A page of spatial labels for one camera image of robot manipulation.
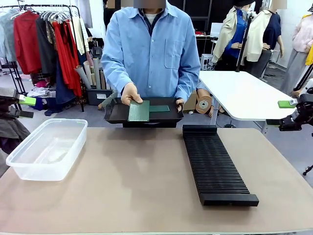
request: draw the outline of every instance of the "blue button-up shirt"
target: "blue button-up shirt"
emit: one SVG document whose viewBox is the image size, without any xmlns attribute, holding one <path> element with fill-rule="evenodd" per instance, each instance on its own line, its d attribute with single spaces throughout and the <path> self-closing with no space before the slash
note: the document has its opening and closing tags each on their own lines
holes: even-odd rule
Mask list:
<svg viewBox="0 0 313 235">
<path fill-rule="evenodd" d="M 108 25 L 101 62 L 106 79 L 120 93 L 133 82 L 141 97 L 187 101 L 200 72 L 191 19 L 167 2 L 150 36 L 139 10 L 123 8 Z"/>
<path fill-rule="evenodd" d="M 245 35 L 246 27 L 247 27 L 247 23 L 243 19 L 243 12 L 240 9 L 236 9 L 236 10 L 237 10 L 237 27 L 236 27 L 236 32 L 235 32 L 234 37 L 232 38 L 232 40 L 230 40 L 230 42 L 226 46 L 226 48 L 224 50 L 224 54 L 231 55 L 231 56 L 233 56 L 235 58 L 238 58 L 239 54 L 240 54 L 240 50 L 231 48 L 231 45 L 233 45 L 234 43 L 243 43 L 244 35 Z"/>
</svg>

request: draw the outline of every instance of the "white jacket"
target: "white jacket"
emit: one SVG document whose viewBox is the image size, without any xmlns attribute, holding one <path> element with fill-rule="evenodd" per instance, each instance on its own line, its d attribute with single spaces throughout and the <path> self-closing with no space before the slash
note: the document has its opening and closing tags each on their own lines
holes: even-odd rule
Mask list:
<svg viewBox="0 0 313 235">
<path fill-rule="evenodd" d="M 259 60 L 263 49 L 263 35 L 271 16 L 270 11 L 261 11 L 251 23 L 241 65 L 245 65 L 245 58 L 251 62 Z"/>
<path fill-rule="evenodd" d="M 216 63 L 221 58 L 224 50 L 230 40 L 234 37 L 237 29 L 237 10 L 235 7 L 231 8 L 226 19 L 223 21 L 222 29 L 219 39 L 213 51 L 212 62 Z"/>
</svg>

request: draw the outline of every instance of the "white t-shirt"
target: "white t-shirt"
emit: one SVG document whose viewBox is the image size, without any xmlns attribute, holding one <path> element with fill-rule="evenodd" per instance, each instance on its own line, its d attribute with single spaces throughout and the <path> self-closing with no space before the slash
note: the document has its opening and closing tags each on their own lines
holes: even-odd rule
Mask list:
<svg viewBox="0 0 313 235">
<path fill-rule="evenodd" d="M 157 14 L 146 14 L 146 17 L 148 18 L 150 24 L 153 23 L 156 16 L 157 16 Z"/>
</svg>

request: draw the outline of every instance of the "navy top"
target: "navy top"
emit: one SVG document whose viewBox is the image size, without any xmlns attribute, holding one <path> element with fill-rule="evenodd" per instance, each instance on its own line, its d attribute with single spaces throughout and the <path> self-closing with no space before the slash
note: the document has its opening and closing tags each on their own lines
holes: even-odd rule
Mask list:
<svg viewBox="0 0 313 235">
<path fill-rule="evenodd" d="M 235 58 L 239 57 L 240 49 L 233 49 L 231 45 L 234 43 L 243 43 L 245 30 L 247 27 L 246 21 L 243 19 L 243 12 L 240 9 L 237 10 L 237 27 L 236 32 L 232 40 L 228 43 L 224 50 L 225 55 L 231 55 Z"/>
<path fill-rule="evenodd" d="M 272 16 L 270 17 L 268 26 L 265 29 L 264 35 L 263 35 L 263 43 L 266 43 L 270 46 L 271 50 L 274 50 L 276 47 L 276 43 L 278 40 L 278 37 L 282 35 L 282 27 L 280 25 L 280 16 L 278 13 L 272 13 Z"/>
</svg>

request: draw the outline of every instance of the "transparent plastic bin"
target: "transparent plastic bin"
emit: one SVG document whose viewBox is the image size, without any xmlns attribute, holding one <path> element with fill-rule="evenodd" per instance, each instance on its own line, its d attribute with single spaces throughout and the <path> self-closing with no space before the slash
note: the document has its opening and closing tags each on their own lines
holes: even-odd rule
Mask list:
<svg viewBox="0 0 313 235">
<path fill-rule="evenodd" d="M 6 164 L 23 180 L 63 180 L 86 142 L 87 126 L 86 120 L 47 120 L 7 157 Z"/>
</svg>

